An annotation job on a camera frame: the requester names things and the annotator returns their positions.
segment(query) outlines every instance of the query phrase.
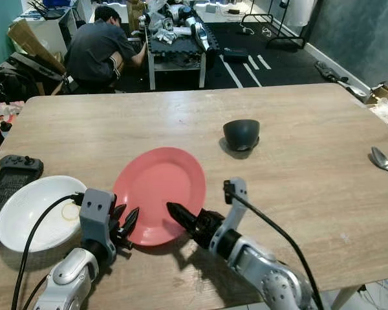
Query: black floor mat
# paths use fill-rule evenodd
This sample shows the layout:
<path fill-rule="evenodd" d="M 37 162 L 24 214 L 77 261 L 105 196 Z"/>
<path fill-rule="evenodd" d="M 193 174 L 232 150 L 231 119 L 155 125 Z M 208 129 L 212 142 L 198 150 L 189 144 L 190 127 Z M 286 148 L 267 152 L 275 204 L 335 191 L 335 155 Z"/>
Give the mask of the black floor mat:
<path fill-rule="evenodd" d="M 266 42 L 270 39 L 262 35 L 261 23 L 246 23 L 255 32 L 253 36 L 239 34 L 242 28 L 238 23 L 208 23 L 215 34 L 220 48 L 242 47 L 259 67 L 253 69 L 253 73 L 262 86 L 293 85 L 324 83 L 325 80 L 314 68 L 315 58 L 308 52 L 300 50 L 297 45 L 290 41 L 280 41 L 271 48 L 266 48 Z M 266 69 L 258 60 L 261 55 L 267 64 L 272 68 Z M 241 63 L 230 63 L 232 70 L 243 85 L 243 87 L 256 87 L 257 83 Z M 198 90 L 199 71 L 173 71 L 157 72 L 155 74 L 155 91 L 171 90 Z M 207 71 L 204 89 L 236 88 L 232 77 L 226 70 L 220 57 L 217 56 L 213 68 Z M 117 82 L 116 89 L 125 92 L 149 92 L 148 69 L 145 66 L 140 70 L 123 72 L 123 76 Z"/>

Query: wooden table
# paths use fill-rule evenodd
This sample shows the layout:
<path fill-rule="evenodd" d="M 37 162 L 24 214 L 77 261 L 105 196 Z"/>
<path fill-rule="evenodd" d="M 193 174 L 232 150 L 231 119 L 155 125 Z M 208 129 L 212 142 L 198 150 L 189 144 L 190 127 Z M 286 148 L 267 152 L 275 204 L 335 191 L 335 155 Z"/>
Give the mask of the wooden table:
<path fill-rule="evenodd" d="M 243 177 L 249 199 L 300 245 L 319 288 L 388 278 L 388 173 L 367 157 L 388 155 L 388 126 L 331 84 L 31 99 L 0 148 L 111 190 L 133 158 L 162 146 L 192 153 L 206 173 L 205 208 L 226 215 L 222 182 Z M 223 151 L 222 126 L 261 122 L 248 158 Z M 292 248 L 247 212 L 239 227 L 303 270 Z M 78 239 L 30 255 L 23 301 Z M 0 245 L 0 309 L 9 309 L 20 255 Z M 260 298 L 247 283 L 182 237 L 118 256 L 84 309 L 216 309 Z"/>

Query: game controller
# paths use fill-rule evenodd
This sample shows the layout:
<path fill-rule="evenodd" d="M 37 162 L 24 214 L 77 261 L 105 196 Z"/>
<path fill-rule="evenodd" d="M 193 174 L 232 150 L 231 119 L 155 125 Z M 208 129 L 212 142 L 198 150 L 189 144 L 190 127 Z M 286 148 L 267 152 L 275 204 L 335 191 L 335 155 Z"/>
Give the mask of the game controller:
<path fill-rule="evenodd" d="M 43 162 L 29 156 L 7 155 L 0 159 L 0 210 L 26 184 L 40 178 Z"/>

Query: black t-shirt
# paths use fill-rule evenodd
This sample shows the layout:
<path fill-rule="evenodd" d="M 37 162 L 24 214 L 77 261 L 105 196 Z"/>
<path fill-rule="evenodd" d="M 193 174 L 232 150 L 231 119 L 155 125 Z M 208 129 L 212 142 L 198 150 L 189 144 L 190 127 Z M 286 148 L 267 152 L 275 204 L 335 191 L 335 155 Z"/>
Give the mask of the black t-shirt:
<path fill-rule="evenodd" d="M 81 26 L 65 55 L 68 74 L 85 81 L 107 81 L 112 78 L 109 56 L 119 52 L 124 61 L 136 55 L 125 32 L 102 19 Z"/>

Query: floor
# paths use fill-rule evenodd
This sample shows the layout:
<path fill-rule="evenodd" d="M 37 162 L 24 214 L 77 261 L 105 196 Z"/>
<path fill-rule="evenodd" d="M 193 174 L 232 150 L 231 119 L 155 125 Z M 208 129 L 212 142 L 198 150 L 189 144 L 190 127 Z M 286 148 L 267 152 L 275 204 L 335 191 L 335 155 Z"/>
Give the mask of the floor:
<path fill-rule="evenodd" d="M 239 80 L 242 87 L 276 86 L 324 83 L 325 80 L 314 68 L 314 59 L 305 50 L 296 48 L 292 42 L 276 44 L 273 48 L 266 48 L 267 41 L 273 36 L 262 34 L 264 28 L 270 27 L 266 24 L 257 23 L 254 18 L 246 19 L 246 26 L 253 29 L 254 35 L 242 35 L 242 28 L 239 21 L 245 13 L 250 13 L 250 0 L 237 2 L 236 5 L 228 4 L 215 5 L 216 12 L 206 12 L 206 3 L 197 3 L 195 9 L 199 16 L 205 21 L 215 34 L 221 50 L 224 48 L 246 48 L 247 53 L 252 57 L 253 63 L 247 62 L 248 68 L 243 63 L 230 63 L 230 67 Z M 110 4 L 122 16 L 123 23 L 127 22 L 127 9 L 125 5 Z M 231 8 L 238 9 L 240 14 L 228 14 Z M 263 13 L 259 6 L 253 7 L 253 13 Z M 257 56 L 260 55 L 264 63 L 260 62 Z M 178 72 L 157 72 L 156 91 L 172 90 L 196 90 L 199 89 L 198 71 Z M 237 87 L 230 76 L 222 59 L 216 57 L 214 65 L 207 71 L 204 89 L 220 89 Z M 116 89 L 120 92 L 148 92 L 149 77 L 147 68 L 139 71 L 124 72 L 117 82 Z"/>
<path fill-rule="evenodd" d="M 367 292 L 354 294 L 341 310 L 388 310 L 388 282 L 367 284 Z M 325 310 L 330 310 L 330 305 L 334 301 L 339 291 L 322 292 L 321 297 L 325 305 Z M 266 304 L 240 305 L 226 308 L 226 310 L 270 310 Z"/>

